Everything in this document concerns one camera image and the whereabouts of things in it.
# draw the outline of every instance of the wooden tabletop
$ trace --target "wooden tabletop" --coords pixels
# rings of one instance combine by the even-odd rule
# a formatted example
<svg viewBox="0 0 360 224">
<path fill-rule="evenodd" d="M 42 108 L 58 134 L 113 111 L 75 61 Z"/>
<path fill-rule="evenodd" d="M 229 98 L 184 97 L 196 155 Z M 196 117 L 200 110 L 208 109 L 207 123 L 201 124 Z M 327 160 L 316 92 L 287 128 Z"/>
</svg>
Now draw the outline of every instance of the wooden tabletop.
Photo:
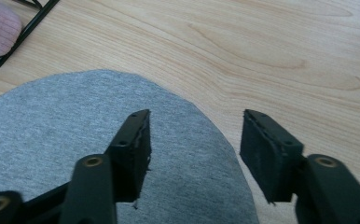
<svg viewBox="0 0 360 224">
<path fill-rule="evenodd" d="M 11 3 L 24 21 L 34 13 Z M 245 108 L 360 181 L 360 1 L 62 0 L 0 68 L 0 95 L 57 73 L 136 73 L 194 103 L 238 152 Z M 261 223 L 268 205 L 242 164 Z"/>
</svg>

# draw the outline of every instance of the black metal rack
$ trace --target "black metal rack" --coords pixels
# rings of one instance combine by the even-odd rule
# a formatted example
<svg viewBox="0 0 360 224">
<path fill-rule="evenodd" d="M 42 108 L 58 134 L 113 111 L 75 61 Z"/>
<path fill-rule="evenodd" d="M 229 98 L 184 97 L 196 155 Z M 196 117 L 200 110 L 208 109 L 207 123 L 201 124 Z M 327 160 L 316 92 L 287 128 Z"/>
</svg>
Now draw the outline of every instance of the black metal rack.
<svg viewBox="0 0 360 224">
<path fill-rule="evenodd" d="M 37 0 L 32 2 L 27 0 L 14 0 L 27 7 L 36 8 L 38 13 L 29 23 L 22 29 L 20 36 L 15 42 L 11 51 L 6 55 L 0 56 L 0 67 L 6 62 L 6 60 L 14 53 L 14 51 L 22 44 L 22 42 L 28 37 L 28 35 L 35 29 L 35 27 L 47 16 L 47 14 L 55 7 L 59 0 L 49 0 L 44 6 L 42 6 Z"/>
</svg>

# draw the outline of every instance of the light wood surface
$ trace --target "light wood surface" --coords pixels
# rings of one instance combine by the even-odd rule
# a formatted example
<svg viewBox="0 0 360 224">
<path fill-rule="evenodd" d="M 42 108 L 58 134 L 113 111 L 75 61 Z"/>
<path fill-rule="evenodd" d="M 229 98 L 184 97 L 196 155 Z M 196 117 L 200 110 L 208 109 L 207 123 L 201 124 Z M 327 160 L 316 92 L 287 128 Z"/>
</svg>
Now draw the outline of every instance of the light wood surface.
<svg viewBox="0 0 360 224">
<path fill-rule="evenodd" d="M 333 156 L 360 181 L 360 1 L 62 0 L 0 68 L 0 95 L 97 68 L 183 96 L 237 152 L 243 110 L 269 114 L 305 155 Z M 260 222 L 295 223 L 294 204 L 268 205 L 242 168 Z"/>
</svg>

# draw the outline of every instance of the gray fabric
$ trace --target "gray fabric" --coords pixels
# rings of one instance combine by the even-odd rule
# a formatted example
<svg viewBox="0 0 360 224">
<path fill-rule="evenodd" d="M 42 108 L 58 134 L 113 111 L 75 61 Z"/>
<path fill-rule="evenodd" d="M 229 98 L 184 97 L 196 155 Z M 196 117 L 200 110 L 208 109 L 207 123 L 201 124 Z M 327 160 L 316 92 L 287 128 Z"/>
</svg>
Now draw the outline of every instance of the gray fabric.
<svg viewBox="0 0 360 224">
<path fill-rule="evenodd" d="M 192 103 L 142 77 L 108 70 L 56 75 L 0 96 L 0 190 L 28 201 L 103 153 L 130 113 L 151 110 L 151 171 L 138 210 L 118 223 L 257 223 L 252 195 L 223 134 Z"/>
</svg>

